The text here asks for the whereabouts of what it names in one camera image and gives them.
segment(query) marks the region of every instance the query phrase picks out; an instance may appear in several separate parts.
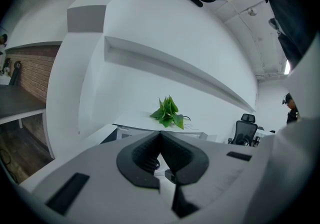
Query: white ceiling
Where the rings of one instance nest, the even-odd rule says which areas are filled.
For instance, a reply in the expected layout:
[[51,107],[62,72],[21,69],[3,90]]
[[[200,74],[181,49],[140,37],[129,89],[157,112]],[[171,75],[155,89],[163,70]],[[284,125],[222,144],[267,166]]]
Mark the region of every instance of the white ceiling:
[[[1,32],[10,34],[21,16],[41,0],[14,0],[1,21]],[[278,41],[278,35],[268,20],[274,17],[265,0],[229,0],[204,3],[233,33],[241,44],[259,81],[284,73],[286,58]],[[256,16],[248,14],[255,7]]]

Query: gray desk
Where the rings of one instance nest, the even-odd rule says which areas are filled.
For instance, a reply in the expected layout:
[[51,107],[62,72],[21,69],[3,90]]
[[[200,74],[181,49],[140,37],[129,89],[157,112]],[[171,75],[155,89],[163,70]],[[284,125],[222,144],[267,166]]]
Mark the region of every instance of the gray desk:
[[20,86],[0,85],[0,125],[18,120],[22,128],[22,118],[38,114],[42,114],[45,140],[50,155],[54,158],[48,138],[46,104]]

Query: dark clothing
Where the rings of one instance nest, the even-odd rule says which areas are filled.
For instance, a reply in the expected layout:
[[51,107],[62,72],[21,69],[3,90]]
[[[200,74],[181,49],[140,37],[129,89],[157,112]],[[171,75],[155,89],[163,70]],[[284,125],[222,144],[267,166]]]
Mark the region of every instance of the dark clothing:
[[292,122],[296,122],[298,120],[298,109],[291,109],[291,111],[288,113],[288,119],[286,120],[286,124],[292,123]]
[[312,43],[319,18],[310,0],[265,0],[285,35],[279,37],[284,54],[295,67]]

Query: ceiling light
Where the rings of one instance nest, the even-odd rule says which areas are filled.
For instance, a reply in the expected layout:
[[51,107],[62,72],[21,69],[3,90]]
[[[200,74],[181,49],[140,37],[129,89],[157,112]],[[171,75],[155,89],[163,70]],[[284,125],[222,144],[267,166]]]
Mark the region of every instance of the ceiling light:
[[288,75],[289,73],[290,73],[290,64],[289,64],[289,61],[286,61],[284,74]]

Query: black rectangle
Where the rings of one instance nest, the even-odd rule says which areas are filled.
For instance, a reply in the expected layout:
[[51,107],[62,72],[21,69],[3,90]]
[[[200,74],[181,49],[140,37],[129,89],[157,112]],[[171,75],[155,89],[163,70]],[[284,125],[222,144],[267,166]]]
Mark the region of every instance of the black rectangle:
[[55,212],[64,215],[90,176],[75,173],[46,203]]
[[240,160],[244,160],[244,161],[250,161],[252,155],[248,155],[248,154],[241,154],[241,153],[237,153],[237,152],[229,152],[228,154],[226,154],[229,157],[232,158],[236,158],[236,159],[240,159]]

